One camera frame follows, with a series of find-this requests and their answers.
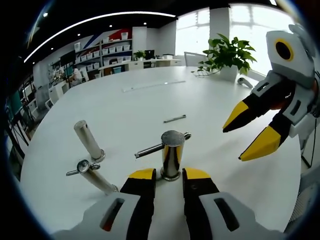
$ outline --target window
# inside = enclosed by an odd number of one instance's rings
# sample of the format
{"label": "window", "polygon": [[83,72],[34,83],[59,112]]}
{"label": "window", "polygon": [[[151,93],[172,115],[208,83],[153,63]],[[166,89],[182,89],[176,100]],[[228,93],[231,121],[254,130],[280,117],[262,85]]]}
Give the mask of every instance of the window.
{"label": "window", "polygon": [[176,23],[175,55],[184,55],[184,52],[202,54],[203,50],[209,48],[209,36],[209,8],[179,17]]}
{"label": "window", "polygon": [[256,50],[252,52],[252,56],[257,60],[250,66],[253,71],[267,75],[272,68],[268,57],[266,34],[273,30],[289,32],[289,24],[294,24],[293,19],[285,12],[268,6],[254,4],[230,6],[230,39],[238,37],[250,41]]}

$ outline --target small potted plant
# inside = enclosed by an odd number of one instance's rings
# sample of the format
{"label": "small potted plant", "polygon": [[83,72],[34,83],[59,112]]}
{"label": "small potted plant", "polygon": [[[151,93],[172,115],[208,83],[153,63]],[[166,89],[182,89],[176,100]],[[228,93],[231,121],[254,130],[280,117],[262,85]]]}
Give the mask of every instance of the small potted plant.
{"label": "small potted plant", "polygon": [[142,61],[146,57],[145,51],[137,51],[134,53],[134,56],[138,61]]}
{"label": "small potted plant", "polygon": [[234,82],[237,73],[247,75],[250,70],[248,61],[256,62],[257,60],[249,51],[255,51],[250,46],[249,41],[239,40],[237,37],[230,42],[229,39],[218,33],[220,38],[209,39],[210,49],[204,50],[207,61],[200,61],[201,66],[197,72],[206,72],[207,75],[220,72],[220,78]]}

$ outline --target white flower pot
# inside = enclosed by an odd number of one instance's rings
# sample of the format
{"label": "white flower pot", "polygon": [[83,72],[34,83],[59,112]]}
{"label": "white flower pot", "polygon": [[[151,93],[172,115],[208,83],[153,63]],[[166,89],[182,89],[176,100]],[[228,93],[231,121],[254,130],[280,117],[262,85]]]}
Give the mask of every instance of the white flower pot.
{"label": "white flower pot", "polygon": [[238,74],[238,67],[232,65],[231,67],[225,66],[221,69],[219,73],[219,78],[226,80],[228,82],[234,83]]}

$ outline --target round white table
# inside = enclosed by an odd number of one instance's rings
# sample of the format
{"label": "round white table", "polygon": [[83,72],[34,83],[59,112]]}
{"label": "round white table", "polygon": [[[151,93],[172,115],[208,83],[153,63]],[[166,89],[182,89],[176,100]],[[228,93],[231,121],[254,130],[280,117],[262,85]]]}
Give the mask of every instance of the round white table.
{"label": "round white table", "polygon": [[[218,75],[196,77],[191,73],[194,69],[159,67],[105,76],[71,88],[53,106],[26,151],[20,184],[26,203],[49,234],[71,229],[82,221],[87,208],[106,197],[81,175],[66,176],[79,160],[88,159],[73,129],[79,120],[86,120],[105,151],[98,171],[119,188],[134,171],[155,168],[159,172],[162,166],[161,151],[139,159],[134,153],[159,144],[165,131],[191,132],[181,168],[204,170],[221,192],[250,207],[258,223],[284,231],[300,183],[298,137],[288,137],[271,155],[238,160],[275,112],[223,133],[231,111],[250,90]],[[172,81],[185,82],[158,85]],[[163,123],[183,114],[185,119]],[[149,239],[188,239],[182,177],[157,182],[154,206]]]}

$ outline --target ceiling light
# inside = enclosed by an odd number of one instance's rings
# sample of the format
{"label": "ceiling light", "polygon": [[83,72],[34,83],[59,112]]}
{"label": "ceiling light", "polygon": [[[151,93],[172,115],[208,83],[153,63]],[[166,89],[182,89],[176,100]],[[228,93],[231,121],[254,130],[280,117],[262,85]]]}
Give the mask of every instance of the ceiling light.
{"label": "ceiling light", "polygon": [[270,3],[271,3],[272,5],[277,6],[276,0],[270,0]]}
{"label": "ceiling light", "polygon": [[23,61],[24,63],[26,61],[28,61],[29,58],[31,58],[31,56],[33,54],[35,54],[36,51],[38,51],[43,45],[45,45],[47,42],[49,42],[50,40],[54,39],[56,36],[64,33],[65,31],[72,29],[80,24],[84,24],[86,22],[92,21],[92,20],[96,20],[96,19],[101,19],[101,18],[105,18],[105,17],[110,17],[110,16],[117,16],[117,15],[128,15],[128,14],[148,14],[148,15],[159,15],[159,16],[165,16],[165,17],[171,17],[174,18],[176,17],[175,15],[172,14],[167,14],[167,13],[161,13],[161,12],[153,12],[153,11],[123,11],[123,12],[115,12],[115,13],[109,13],[109,14],[104,14],[104,15],[100,15],[100,16],[95,16],[95,17],[91,17],[88,18],[86,20],[77,22],[71,26],[66,27],[65,29],[62,29],[61,31],[58,31],[56,34],[52,35],[51,37],[49,37],[47,40],[45,40],[43,43],[41,43],[39,46],[36,47],[36,49],[34,49],[29,56],[27,56],[25,58],[25,60]]}

